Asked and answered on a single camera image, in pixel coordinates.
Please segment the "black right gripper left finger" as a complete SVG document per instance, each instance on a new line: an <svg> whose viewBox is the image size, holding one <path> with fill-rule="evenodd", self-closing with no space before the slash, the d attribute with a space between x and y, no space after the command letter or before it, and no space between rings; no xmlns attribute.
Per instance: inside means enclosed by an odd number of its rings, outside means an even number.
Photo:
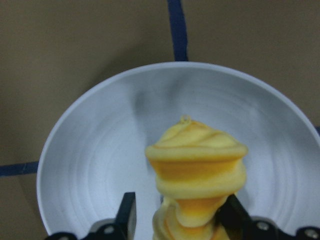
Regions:
<svg viewBox="0 0 320 240"><path fill-rule="evenodd" d="M137 226L136 193L123 195L114 224L119 232L119 240L133 240Z"/></svg>

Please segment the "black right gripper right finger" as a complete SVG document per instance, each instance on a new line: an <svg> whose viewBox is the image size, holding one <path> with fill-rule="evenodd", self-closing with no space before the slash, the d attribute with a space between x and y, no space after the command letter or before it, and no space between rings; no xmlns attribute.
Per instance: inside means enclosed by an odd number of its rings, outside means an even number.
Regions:
<svg viewBox="0 0 320 240"><path fill-rule="evenodd" d="M235 194L228 196L219 208L217 220L230 240L253 240L253 220Z"/></svg>

